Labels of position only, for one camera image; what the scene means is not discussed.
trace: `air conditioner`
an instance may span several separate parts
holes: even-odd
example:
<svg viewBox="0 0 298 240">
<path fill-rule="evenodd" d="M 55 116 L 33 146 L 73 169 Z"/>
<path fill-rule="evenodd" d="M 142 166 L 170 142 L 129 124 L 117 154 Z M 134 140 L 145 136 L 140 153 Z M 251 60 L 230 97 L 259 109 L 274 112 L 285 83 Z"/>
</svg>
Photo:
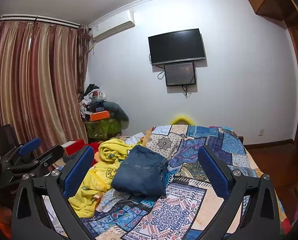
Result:
<svg viewBox="0 0 298 240">
<path fill-rule="evenodd" d="M 93 27 L 93 39 L 95 42 L 99 42 L 134 26 L 133 13 L 130 12 L 130 10 L 127 10 L 100 22 L 97 26 Z"/>
</svg>

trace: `denim pants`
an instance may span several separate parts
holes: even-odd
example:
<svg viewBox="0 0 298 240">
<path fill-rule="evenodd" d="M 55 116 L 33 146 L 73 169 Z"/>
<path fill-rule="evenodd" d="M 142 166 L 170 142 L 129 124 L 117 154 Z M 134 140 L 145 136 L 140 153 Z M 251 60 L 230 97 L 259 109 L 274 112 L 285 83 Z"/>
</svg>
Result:
<svg viewBox="0 0 298 240">
<path fill-rule="evenodd" d="M 166 194 L 164 177 L 168 161 L 162 155 L 137 145 L 116 170 L 111 186 L 120 192 L 146 196 Z"/>
</svg>

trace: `patchwork quilt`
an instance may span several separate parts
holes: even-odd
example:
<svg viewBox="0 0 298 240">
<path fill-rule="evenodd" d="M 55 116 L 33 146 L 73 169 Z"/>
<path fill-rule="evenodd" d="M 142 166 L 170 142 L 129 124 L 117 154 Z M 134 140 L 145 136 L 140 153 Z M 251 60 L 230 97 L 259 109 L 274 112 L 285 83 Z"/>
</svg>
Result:
<svg viewBox="0 0 298 240">
<path fill-rule="evenodd" d="M 97 240 L 196 240 L 217 213 L 217 197 L 198 162 L 198 149 L 208 145 L 230 169 L 257 177 L 238 136 L 228 127 L 166 125 L 155 127 L 146 147 L 168 159 L 166 196 L 146 198 L 109 190 L 93 218 L 83 224 Z M 227 234 L 237 229 L 249 196 Z M 281 221 L 286 219 L 279 202 Z"/>
</svg>

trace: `tv screen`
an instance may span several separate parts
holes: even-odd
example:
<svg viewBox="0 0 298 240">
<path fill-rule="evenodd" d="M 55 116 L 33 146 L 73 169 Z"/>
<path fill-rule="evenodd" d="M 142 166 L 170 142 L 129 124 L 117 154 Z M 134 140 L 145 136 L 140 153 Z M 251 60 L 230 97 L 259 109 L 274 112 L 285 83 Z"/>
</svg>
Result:
<svg viewBox="0 0 298 240">
<path fill-rule="evenodd" d="M 205 59 L 199 29 L 159 34 L 148 40 L 152 65 Z"/>
<path fill-rule="evenodd" d="M 165 65 L 166 86 L 194 85 L 196 75 L 192 62 Z"/>
</svg>

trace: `yellow blanket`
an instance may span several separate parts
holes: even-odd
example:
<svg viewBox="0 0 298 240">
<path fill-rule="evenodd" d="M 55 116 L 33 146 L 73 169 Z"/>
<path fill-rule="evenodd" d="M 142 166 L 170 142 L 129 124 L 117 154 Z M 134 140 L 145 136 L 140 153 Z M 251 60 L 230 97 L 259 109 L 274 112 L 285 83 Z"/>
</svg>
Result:
<svg viewBox="0 0 298 240">
<path fill-rule="evenodd" d="M 120 163 L 127 157 L 127 150 L 132 149 L 119 139 L 111 139 L 99 146 L 99 155 L 102 161 L 90 169 L 75 196 L 69 202 L 78 217 L 92 217 L 99 198 L 111 189 L 111 181 L 116 174 Z"/>
<path fill-rule="evenodd" d="M 120 163 L 127 157 L 127 150 L 131 149 L 132 146 L 125 144 L 119 139 L 113 138 L 101 143 L 98 151 L 103 161 L 107 163 Z"/>
</svg>

